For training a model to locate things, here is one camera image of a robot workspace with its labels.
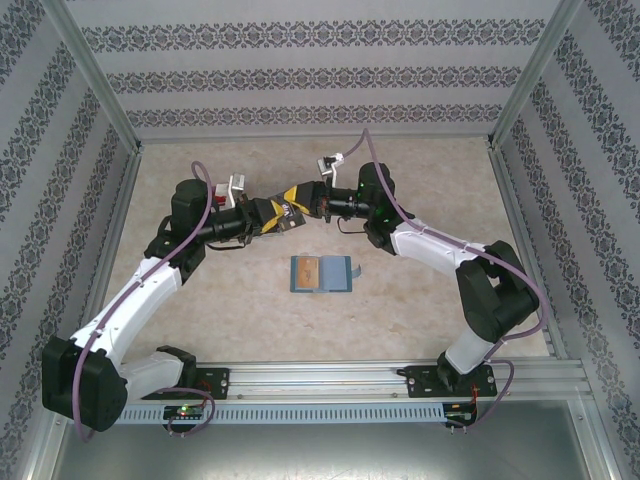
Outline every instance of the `patterned wallpaper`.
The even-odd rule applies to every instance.
[[[82,321],[129,152],[34,0],[0,6],[0,479],[42,408],[40,354]]]
[[[632,2],[585,2],[503,145],[623,478],[640,478],[639,35]]]
[[[69,8],[142,140],[489,133],[558,0]]]

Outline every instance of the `beige floor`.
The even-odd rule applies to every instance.
[[[316,159],[345,151],[355,139],[152,145],[145,148],[113,275],[110,299],[125,283],[169,213],[176,183],[202,161],[214,182],[246,175],[249,197],[266,197],[316,180]],[[397,198],[431,226],[462,239],[513,244],[481,138],[376,141],[396,182]],[[338,186],[355,188],[361,148],[340,171]],[[359,228],[351,221],[347,228]],[[289,293],[292,255],[350,255],[362,266],[349,294]],[[531,326],[530,318],[523,327]],[[308,219],[285,236],[256,239],[245,250],[207,258],[145,326],[128,359],[171,344],[200,361],[435,358],[464,326],[457,286],[412,260],[341,235],[335,223]],[[547,355],[541,335],[500,353]]]

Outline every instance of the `mottled floor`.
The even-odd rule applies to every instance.
[[[151,145],[145,148],[109,285],[125,283],[169,213],[176,183],[202,161],[214,182],[246,175],[249,197],[266,197],[318,179],[316,159],[345,151],[355,139]],[[481,138],[376,140],[391,169],[397,198],[431,226],[483,243],[511,231]],[[340,170],[338,186],[355,188],[361,148]],[[361,221],[346,228],[358,229]],[[350,255],[362,266],[348,294],[289,293],[292,255]],[[530,318],[523,327],[533,324]],[[435,358],[464,325],[456,283],[425,265],[373,248],[365,236],[342,235],[335,223],[308,219],[285,236],[249,248],[207,252],[186,288],[145,326],[128,358],[171,344],[200,361],[364,360]],[[499,352],[547,355],[542,335]]]

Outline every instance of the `damask wall pattern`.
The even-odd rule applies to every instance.
[[[634,8],[580,7],[502,146],[563,340],[584,361],[623,478],[640,478]]]
[[[42,348],[83,320],[131,152],[42,6],[0,8],[0,479],[8,480],[42,408]]]
[[[68,2],[143,141],[487,134],[557,0],[152,3]]]

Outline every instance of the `robotic arm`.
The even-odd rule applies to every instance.
[[[336,188],[336,167],[342,160],[340,154],[319,160],[321,174],[327,177],[326,180],[297,185],[286,192],[285,200],[304,214],[324,218],[327,222],[332,216],[363,218],[368,239],[375,247],[392,255],[413,258],[457,279],[468,326],[438,359],[439,380],[455,392],[456,386],[473,374],[500,338],[537,309],[538,299],[522,280],[506,269],[490,264],[466,249],[424,235],[403,221],[384,192],[373,163],[360,169],[357,189]],[[381,167],[385,182],[393,192],[395,185],[389,169],[384,164]],[[249,200],[241,195],[231,209],[211,211],[203,228],[186,248],[140,282],[146,272],[194,231],[203,215],[207,195],[207,186],[199,179],[179,183],[171,200],[171,215],[161,222],[157,236],[144,252],[145,259],[127,285],[70,340],[53,337],[49,341],[42,354],[43,404],[46,408],[72,418],[71,386],[80,352],[105,312],[119,299],[122,303],[117,313],[98,332],[99,337],[91,346],[82,368],[82,423],[104,431],[115,423],[128,400],[165,387],[193,386],[196,359],[187,352],[164,346],[146,359],[122,364],[124,354],[160,305],[188,281],[205,257],[205,246],[237,240],[240,246],[226,248],[242,248],[254,237],[273,230],[284,215],[276,202],[261,198]],[[413,215],[406,214],[415,225],[424,225]],[[523,270],[513,249],[504,242],[487,247],[469,246]],[[135,290],[122,300],[136,283]]]

